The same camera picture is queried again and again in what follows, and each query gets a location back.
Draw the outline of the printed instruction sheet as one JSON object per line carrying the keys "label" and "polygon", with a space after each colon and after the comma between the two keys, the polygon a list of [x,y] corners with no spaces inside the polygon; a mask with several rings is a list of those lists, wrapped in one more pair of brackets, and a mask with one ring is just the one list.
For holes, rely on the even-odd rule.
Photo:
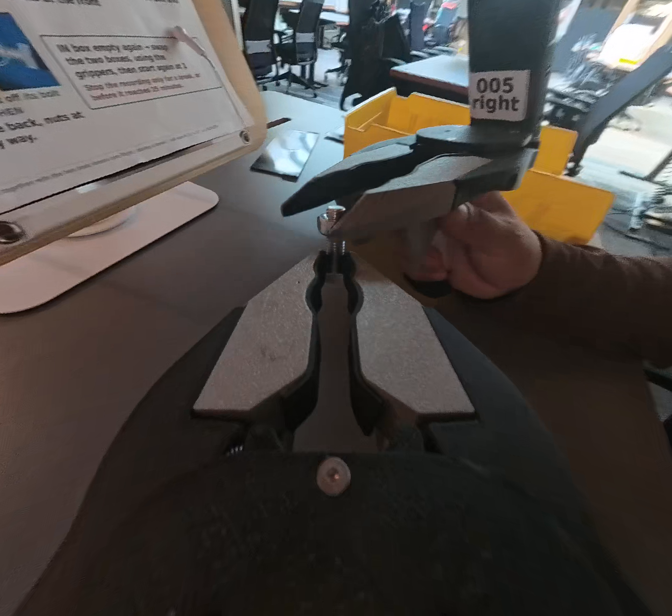
{"label": "printed instruction sheet", "polygon": [[251,122],[194,0],[1,0],[1,214]]}

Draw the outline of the wooden display board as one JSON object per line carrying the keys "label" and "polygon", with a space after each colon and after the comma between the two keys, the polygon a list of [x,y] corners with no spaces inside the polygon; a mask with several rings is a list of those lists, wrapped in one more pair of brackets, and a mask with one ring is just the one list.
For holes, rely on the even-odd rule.
{"label": "wooden display board", "polygon": [[194,0],[234,92],[251,117],[235,137],[208,141],[1,214],[1,265],[256,150],[265,138],[261,95],[221,0]]}

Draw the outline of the silver hex nut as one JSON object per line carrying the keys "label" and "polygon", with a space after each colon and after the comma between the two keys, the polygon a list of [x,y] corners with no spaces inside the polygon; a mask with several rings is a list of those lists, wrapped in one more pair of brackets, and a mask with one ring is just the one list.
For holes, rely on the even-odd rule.
{"label": "silver hex nut", "polygon": [[346,214],[346,212],[347,210],[343,206],[329,205],[326,210],[317,218],[318,232],[327,238],[334,235],[332,233],[333,229],[339,223],[340,219]]}

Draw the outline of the person's right forearm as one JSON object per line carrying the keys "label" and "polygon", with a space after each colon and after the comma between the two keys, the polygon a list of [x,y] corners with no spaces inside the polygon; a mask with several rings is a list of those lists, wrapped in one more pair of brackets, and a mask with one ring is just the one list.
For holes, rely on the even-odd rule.
{"label": "person's right forearm", "polygon": [[671,367],[671,257],[629,257],[539,237],[540,268],[516,298],[547,335]]}

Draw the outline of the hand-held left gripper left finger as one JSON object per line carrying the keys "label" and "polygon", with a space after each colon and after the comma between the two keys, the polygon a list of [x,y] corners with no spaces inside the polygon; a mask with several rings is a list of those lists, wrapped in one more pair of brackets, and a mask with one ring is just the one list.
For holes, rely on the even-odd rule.
{"label": "hand-held left gripper left finger", "polygon": [[303,259],[243,308],[193,412],[294,432],[317,401],[318,314],[329,257]]}

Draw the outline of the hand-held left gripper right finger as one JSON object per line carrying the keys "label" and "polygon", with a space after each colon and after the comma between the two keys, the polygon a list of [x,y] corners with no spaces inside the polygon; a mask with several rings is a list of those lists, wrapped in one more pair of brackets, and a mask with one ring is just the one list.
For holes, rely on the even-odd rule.
{"label": "hand-held left gripper right finger", "polygon": [[364,435],[475,419],[424,306],[353,252],[340,269],[348,292],[349,395]]}

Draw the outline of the silver hex bolt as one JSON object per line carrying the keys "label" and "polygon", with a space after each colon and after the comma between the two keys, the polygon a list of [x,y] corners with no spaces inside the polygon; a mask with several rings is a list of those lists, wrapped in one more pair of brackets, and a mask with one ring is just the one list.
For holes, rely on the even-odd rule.
{"label": "silver hex bolt", "polygon": [[347,243],[339,235],[325,237],[325,272],[328,275],[342,275],[343,268],[348,256]]}

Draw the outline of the grey side table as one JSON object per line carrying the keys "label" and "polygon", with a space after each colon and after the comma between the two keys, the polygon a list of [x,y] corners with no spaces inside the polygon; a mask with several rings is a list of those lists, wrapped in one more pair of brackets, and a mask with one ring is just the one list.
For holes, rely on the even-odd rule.
{"label": "grey side table", "polygon": [[404,97],[417,92],[467,104],[468,77],[467,56],[436,55],[391,68],[390,86]]}

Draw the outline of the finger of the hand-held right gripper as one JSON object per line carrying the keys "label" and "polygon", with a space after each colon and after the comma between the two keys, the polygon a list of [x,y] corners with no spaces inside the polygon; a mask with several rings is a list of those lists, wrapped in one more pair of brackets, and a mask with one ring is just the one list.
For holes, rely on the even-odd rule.
{"label": "finger of the hand-held right gripper", "polygon": [[436,152],[420,143],[415,134],[365,147],[299,187],[281,205],[281,215],[291,217],[332,201],[357,196],[409,174],[435,156]]}
{"label": "finger of the hand-held right gripper", "polygon": [[330,229],[331,240],[363,240],[399,231],[449,212],[456,196],[452,181],[387,184],[364,192]]}

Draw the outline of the black office chair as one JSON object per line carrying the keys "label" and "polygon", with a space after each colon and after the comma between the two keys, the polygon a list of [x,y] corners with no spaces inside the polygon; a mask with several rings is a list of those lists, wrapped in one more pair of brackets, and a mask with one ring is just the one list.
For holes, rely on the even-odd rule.
{"label": "black office chair", "polygon": [[387,0],[348,0],[349,24],[344,56],[349,62],[339,108],[352,96],[353,105],[378,95],[389,87],[389,58],[384,56],[385,28],[392,13]]}
{"label": "black office chair", "polygon": [[292,83],[299,83],[317,98],[315,65],[323,4],[324,0],[301,0],[298,11],[286,16],[288,30],[275,33],[275,85],[286,82],[286,93]]}
{"label": "black office chair", "polygon": [[671,43],[657,49],[642,65],[623,76],[600,96],[578,126],[572,157],[565,174],[575,177],[588,148],[594,144],[609,121],[632,106],[644,93],[654,90],[671,72]]}
{"label": "black office chair", "polygon": [[275,54],[275,17],[280,0],[247,0],[241,27],[243,54],[256,83],[263,90],[273,81],[278,65]]}

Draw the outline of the person's right hand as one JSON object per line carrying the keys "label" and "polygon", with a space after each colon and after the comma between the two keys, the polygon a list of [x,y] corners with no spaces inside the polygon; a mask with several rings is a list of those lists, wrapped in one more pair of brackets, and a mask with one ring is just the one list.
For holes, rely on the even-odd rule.
{"label": "person's right hand", "polygon": [[541,262],[538,236],[499,192],[489,192],[438,219],[430,246],[411,265],[410,276],[490,300],[531,282]]}

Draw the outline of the white stand base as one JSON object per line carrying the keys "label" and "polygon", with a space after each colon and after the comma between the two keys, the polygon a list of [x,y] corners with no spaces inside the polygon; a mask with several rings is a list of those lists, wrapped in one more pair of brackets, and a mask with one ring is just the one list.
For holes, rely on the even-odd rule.
{"label": "white stand base", "polygon": [[37,308],[212,210],[218,195],[185,182],[1,267],[1,314]]}

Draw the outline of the black glossy phone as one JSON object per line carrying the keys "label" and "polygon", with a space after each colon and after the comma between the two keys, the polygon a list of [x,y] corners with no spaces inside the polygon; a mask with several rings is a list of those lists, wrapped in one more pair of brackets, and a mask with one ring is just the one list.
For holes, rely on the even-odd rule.
{"label": "black glossy phone", "polygon": [[273,175],[296,183],[313,152],[319,133],[287,130],[282,131],[265,146],[251,165],[251,171]]}

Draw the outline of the yellow plastic bin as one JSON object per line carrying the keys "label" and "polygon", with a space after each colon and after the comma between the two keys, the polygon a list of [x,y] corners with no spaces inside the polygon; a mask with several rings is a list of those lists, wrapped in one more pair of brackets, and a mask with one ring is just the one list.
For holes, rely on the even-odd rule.
{"label": "yellow plastic bin", "polygon": [[[468,107],[419,93],[399,96],[389,88],[348,111],[344,122],[343,155],[380,141],[397,139],[428,127],[466,125]],[[615,196],[564,175],[576,133],[542,126],[540,148],[532,169],[505,199],[532,229],[557,240],[600,247],[598,231]]]}

